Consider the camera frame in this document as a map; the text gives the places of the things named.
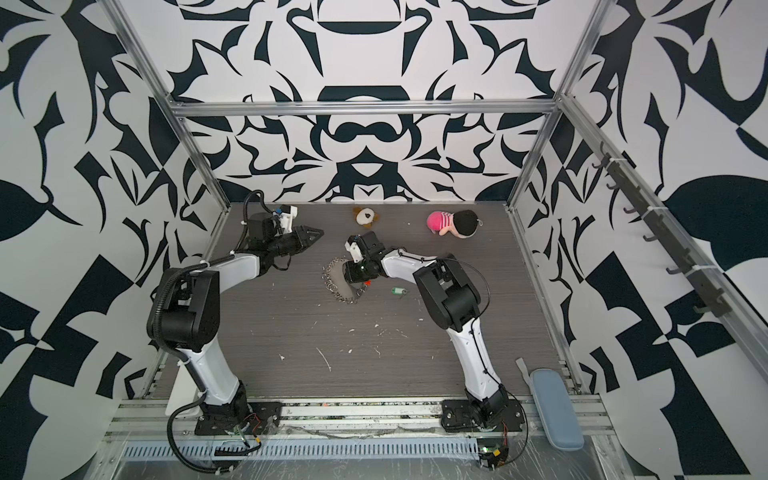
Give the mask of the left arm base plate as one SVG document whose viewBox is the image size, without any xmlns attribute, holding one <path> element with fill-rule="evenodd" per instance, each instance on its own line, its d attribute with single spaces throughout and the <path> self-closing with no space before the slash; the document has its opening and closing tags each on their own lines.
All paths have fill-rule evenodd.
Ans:
<svg viewBox="0 0 768 480">
<path fill-rule="evenodd" d="M 245 434 L 265 434 L 279 426 L 283 406 L 274 401 L 249 402 L 247 406 L 203 404 L 194 433 L 198 436 L 226 435 L 233 434 L 238 427 Z"/>
</svg>

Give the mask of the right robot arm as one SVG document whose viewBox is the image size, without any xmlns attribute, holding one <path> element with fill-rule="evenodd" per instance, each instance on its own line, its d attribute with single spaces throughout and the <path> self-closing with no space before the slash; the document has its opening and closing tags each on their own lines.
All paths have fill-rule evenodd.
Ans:
<svg viewBox="0 0 768 480">
<path fill-rule="evenodd" d="M 451 254 L 422 256 L 386 247 L 373 232 L 349 237 L 345 250 L 351 255 L 342 267 L 347 285 L 386 277 L 416 286 L 427 313 L 455 349 L 473 423 L 485 429 L 501 423 L 508 394 L 483 339 L 481 295 L 464 270 L 466 264 Z"/>
</svg>

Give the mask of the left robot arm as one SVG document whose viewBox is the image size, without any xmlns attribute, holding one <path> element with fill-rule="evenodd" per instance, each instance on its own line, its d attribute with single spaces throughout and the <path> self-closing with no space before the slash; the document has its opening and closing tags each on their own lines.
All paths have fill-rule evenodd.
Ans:
<svg viewBox="0 0 768 480">
<path fill-rule="evenodd" d="M 297 209 L 246 216 L 233 250 L 224 257 L 183 268 L 162 277 L 147 334 L 176 358 L 196 388 L 196 406 L 207 417 L 242 420 L 250 414 L 243 382 L 221 350 L 221 294 L 266 274 L 277 258 L 292 259 L 324 235 L 319 228 L 296 226 Z"/>
</svg>

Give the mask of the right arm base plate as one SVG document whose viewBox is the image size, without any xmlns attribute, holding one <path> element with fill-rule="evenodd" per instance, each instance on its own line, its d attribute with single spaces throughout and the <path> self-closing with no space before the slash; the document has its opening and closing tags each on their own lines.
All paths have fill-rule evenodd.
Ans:
<svg viewBox="0 0 768 480">
<path fill-rule="evenodd" d="M 440 402 L 440 425 L 449 433 L 457 432 L 522 432 L 526 420 L 520 404 L 507 400 L 502 404 L 480 404 L 470 400 Z"/>
</svg>

